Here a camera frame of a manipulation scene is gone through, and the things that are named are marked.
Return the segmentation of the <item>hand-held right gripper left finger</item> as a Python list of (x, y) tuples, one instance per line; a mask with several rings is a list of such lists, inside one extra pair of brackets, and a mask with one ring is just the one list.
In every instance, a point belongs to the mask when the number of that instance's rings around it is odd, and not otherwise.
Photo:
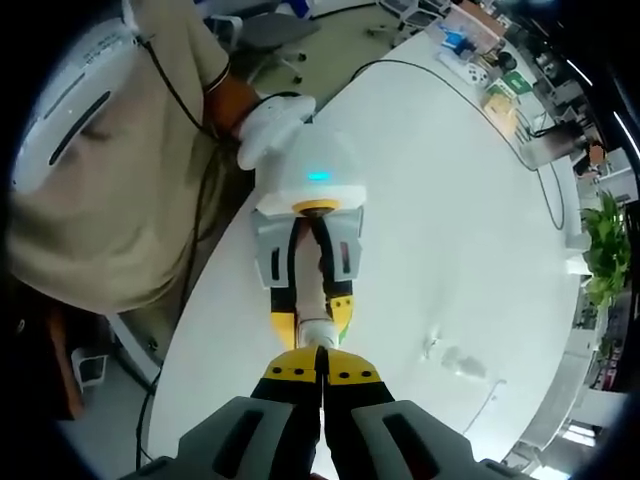
[(320, 438), (323, 348), (270, 362), (250, 396), (236, 396), (132, 479), (308, 479)]

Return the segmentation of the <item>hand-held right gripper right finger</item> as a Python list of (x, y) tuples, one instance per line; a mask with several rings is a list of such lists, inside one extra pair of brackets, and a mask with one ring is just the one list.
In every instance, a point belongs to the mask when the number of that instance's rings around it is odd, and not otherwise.
[(341, 479), (524, 479), (409, 400), (396, 400), (375, 367), (335, 349), (319, 351), (324, 433)]

